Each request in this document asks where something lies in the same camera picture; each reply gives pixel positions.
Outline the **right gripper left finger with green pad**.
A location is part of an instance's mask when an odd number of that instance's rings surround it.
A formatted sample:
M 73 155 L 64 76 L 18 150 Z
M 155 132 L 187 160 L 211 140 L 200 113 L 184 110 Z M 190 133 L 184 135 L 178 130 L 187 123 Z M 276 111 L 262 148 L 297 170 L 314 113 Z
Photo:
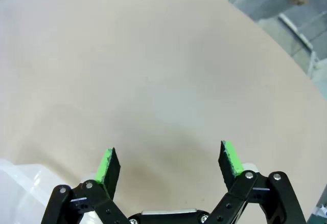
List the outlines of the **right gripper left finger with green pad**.
M 56 186 L 44 212 L 45 223 L 80 223 L 84 214 L 95 212 L 101 223 L 127 223 L 114 203 L 120 163 L 114 148 L 105 151 L 96 176 L 75 188 Z

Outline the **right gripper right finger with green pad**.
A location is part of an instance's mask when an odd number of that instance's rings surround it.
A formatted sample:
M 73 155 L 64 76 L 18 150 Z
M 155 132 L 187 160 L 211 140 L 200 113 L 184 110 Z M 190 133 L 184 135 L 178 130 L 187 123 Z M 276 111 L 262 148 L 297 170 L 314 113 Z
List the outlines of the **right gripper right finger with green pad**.
M 245 169 L 230 141 L 221 141 L 218 159 L 227 193 L 208 216 L 208 223 L 237 223 L 248 204 L 258 204 L 267 223 L 306 223 L 288 176 L 268 176 Z

